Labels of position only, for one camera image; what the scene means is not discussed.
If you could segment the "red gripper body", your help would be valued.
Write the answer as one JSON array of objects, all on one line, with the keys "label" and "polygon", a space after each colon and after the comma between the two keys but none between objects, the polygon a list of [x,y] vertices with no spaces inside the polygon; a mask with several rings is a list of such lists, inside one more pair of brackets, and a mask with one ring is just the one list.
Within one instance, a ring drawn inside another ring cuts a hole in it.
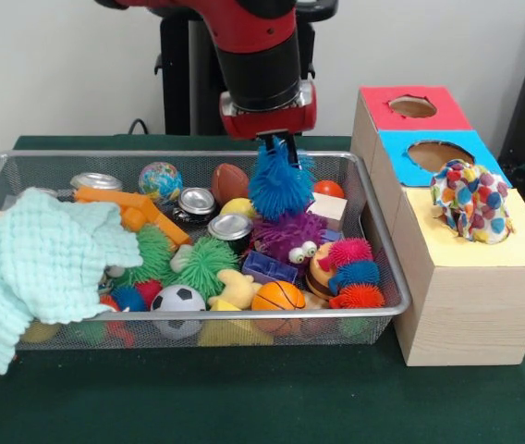
[{"label": "red gripper body", "polygon": [[311,80],[303,80],[293,102],[262,112],[238,108],[229,92],[223,92],[220,96],[219,110],[226,132],[235,139],[251,140],[258,136],[277,133],[296,134],[313,130],[315,127],[316,89]]}]

